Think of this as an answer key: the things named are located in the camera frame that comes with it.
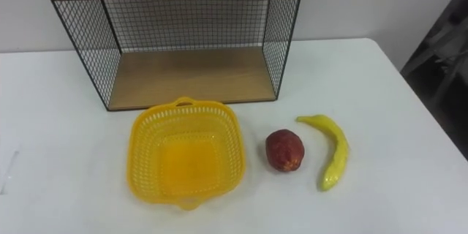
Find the yellow pepper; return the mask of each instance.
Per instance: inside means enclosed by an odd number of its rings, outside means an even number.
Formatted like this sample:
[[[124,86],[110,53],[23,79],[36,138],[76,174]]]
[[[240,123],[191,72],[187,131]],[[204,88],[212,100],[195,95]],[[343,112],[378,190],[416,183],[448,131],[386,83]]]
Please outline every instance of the yellow pepper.
[[[341,128],[324,115],[300,116],[296,121],[308,124],[327,135],[335,144],[333,158],[328,163],[320,184],[322,191],[327,191],[343,176],[348,157],[349,146]]]

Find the wire mesh panel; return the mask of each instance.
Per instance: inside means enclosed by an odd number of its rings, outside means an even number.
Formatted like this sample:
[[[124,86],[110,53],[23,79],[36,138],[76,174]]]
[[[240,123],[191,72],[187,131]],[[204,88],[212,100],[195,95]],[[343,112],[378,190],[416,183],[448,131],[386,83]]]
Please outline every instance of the wire mesh panel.
[[[298,0],[270,0],[268,6],[263,55],[276,96],[286,66],[297,4]]]
[[[86,71],[108,106],[121,54],[102,1],[56,1],[55,5]]]
[[[268,0],[105,0],[124,52],[261,46]]]

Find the fake fruit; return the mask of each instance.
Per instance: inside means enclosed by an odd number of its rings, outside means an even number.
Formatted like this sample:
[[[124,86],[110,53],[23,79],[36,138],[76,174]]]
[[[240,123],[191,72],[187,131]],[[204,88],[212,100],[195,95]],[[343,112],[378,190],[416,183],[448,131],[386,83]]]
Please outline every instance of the fake fruit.
[[[328,163],[323,174],[320,188],[327,191],[338,183],[343,176],[348,157],[349,146],[341,128],[329,117],[324,115],[300,116],[296,121],[308,124],[327,135],[336,145],[333,158]]]
[[[304,157],[302,141],[294,132],[281,129],[266,138],[268,163],[278,171],[295,171]]]

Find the shelf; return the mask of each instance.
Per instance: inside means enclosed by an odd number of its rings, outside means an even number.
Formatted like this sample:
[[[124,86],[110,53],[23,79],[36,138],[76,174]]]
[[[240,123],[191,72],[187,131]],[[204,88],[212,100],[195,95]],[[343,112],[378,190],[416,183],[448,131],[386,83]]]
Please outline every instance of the shelf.
[[[141,109],[179,97],[220,102],[275,100],[261,48],[124,53],[111,110]]]

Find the red apple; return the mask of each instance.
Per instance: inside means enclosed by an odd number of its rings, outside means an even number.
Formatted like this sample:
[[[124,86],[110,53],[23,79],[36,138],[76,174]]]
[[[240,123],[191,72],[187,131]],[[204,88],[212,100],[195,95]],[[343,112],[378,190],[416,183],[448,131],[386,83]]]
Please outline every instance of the red apple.
[[[304,158],[304,146],[294,132],[280,129],[266,138],[266,156],[276,170],[295,171]]]

